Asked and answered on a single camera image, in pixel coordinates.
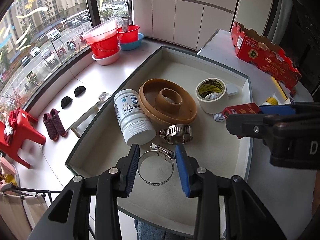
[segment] window frame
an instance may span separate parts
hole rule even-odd
[[[101,23],[97,0],[85,0],[90,22],[92,28]],[[14,0],[0,0],[0,19],[4,18],[7,10],[10,8]],[[91,52],[90,46],[82,49],[76,55],[71,57],[68,61],[62,64],[52,75],[36,90],[36,92],[29,98],[23,109],[29,112],[35,103],[41,98],[41,96],[50,88],[50,86],[56,82],[67,70],[69,70],[74,64],[79,62],[82,58]]]

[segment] white tray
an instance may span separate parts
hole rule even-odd
[[[225,122],[215,122],[212,114],[205,113],[196,99],[196,86],[210,77],[220,78],[225,83],[233,83],[238,87],[240,92],[229,97],[229,106],[252,102],[248,76],[205,57],[161,47],[129,76],[102,107],[72,150],[66,165],[74,174],[84,177],[96,176],[114,167],[118,159],[126,156],[130,149],[125,144],[117,122],[113,106],[114,95],[123,89],[139,91],[145,81],[162,78],[183,87],[197,103],[197,117],[191,124],[193,140],[184,145],[187,154],[195,157],[200,166],[215,175],[230,178],[237,174],[246,180],[252,140],[230,135]],[[157,132],[164,128],[158,124],[154,124],[154,127]],[[152,142],[174,150],[174,146],[164,143],[159,136]],[[150,145],[151,143],[140,146],[140,154],[149,150]],[[118,207],[134,218],[190,237],[194,231],[198,199],[185,197],[175,162],[174,165],[172,178],[162,186],[146,184],[137,173],[133,191],[126,199],[118,198]],[[154,172],[157,175],[161,171],[155,168]],[[225,218],[221,200],[223,232]]]

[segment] street lamp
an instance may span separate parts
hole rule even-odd
[[[54,44],[53,44],[52,38],[49,38],[49,40],[51,41],[51,44],[52,44],[52,46],[53,46],[53,48],[54,48],[54,51],[57,53],[57,56],[58,56],[58,58],[59,58],[59,60],[60,60],[60,63],[61,63],[61,65],[62,65],[63,63],[62,63],[61,58],[60,58],[60,56],[59,56],[59,54],[58,54],[58,52],[57,52],[57,50],[56,50],[56,47],[55,47]]]

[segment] stacked bowl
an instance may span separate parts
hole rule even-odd
[[[118,24],[116,18],[87,31],[83,37],[92,49],[92,59],[100,65],[109,65],[115,62],[119,58],[121,50],[117,35]]]
[[[129,25],[126,32],[122,31],[122,27],[118,28],[118,39],[122,50],[136,49],[141,45],[144,36],[139,33],[139,28],[138,25]]]

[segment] white storage shelf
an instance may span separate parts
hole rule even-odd
[[[200,50],[216,29],[229,31],[237,0],[133,0],[133,22],[147,37]]]

